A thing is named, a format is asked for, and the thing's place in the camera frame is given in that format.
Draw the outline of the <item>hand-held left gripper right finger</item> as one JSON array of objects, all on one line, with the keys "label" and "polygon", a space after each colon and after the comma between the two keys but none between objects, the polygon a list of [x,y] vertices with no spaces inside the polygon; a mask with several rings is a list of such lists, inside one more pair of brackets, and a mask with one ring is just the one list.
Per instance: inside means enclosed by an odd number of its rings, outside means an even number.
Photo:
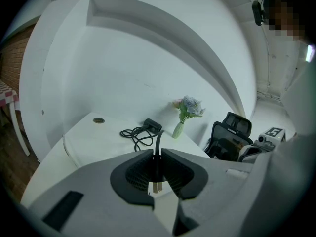
[{"label": "hand-held left gripper right finger", "polygon": [[269,154],[254,164],[162,149],[163,174],[177,195],[174,236],[244,237],[265,179]]}]

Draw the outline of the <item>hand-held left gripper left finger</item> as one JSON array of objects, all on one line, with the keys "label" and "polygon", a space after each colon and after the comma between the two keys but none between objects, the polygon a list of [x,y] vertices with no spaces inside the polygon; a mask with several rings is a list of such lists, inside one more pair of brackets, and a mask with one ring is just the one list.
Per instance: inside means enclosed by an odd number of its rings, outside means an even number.
[{"label": "hand-held left gripper left finger", "polygon": [[147,192],[124,181],[125,175],[120,173],[118,187],[141,202],[130,204],[110,182],[119,165],[152,155],[153,150],[144,150],[85,165],[40,195],[29,211],[62,237],[168,237]]}]

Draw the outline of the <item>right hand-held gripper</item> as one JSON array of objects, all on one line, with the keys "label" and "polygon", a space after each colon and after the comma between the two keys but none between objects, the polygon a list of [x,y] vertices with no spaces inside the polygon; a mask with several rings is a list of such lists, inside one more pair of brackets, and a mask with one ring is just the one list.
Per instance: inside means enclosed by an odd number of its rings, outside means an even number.
[{"label": "right hand-held gripper", "polygon": [[283,128],[271,127],[258,136],[251,145],[244,146],[238,156],[238,162],[255,162],[258,155],[274,150],[276,146],[286,141],[286,131]]}]

